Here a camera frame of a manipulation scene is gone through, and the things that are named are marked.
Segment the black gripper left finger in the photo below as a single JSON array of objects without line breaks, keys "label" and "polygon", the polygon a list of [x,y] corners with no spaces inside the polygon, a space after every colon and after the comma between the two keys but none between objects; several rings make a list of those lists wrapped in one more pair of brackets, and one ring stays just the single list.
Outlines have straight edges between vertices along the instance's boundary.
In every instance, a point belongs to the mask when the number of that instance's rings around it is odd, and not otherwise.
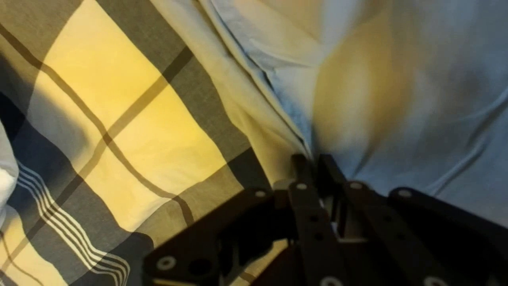
[{"label": "black gripper left finger", "polygon": [[323,240],[312,166],[290,158],[295,178],[279,188],[247,188],[152,250],[142,286],[226,286],[272,243],[287,240],[306,258]]}]

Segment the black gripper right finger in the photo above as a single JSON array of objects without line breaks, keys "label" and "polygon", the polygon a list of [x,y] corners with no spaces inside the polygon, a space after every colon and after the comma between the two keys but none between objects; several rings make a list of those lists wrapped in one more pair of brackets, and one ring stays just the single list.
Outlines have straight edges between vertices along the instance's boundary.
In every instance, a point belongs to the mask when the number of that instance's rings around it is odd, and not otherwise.
[{"label": "black gripper right finger", "polygon": [[330,156],[317,185],[331,199],[342,245],[385,286],[508,286],[508,229],[412,188],[376,194],[349,181]]}]

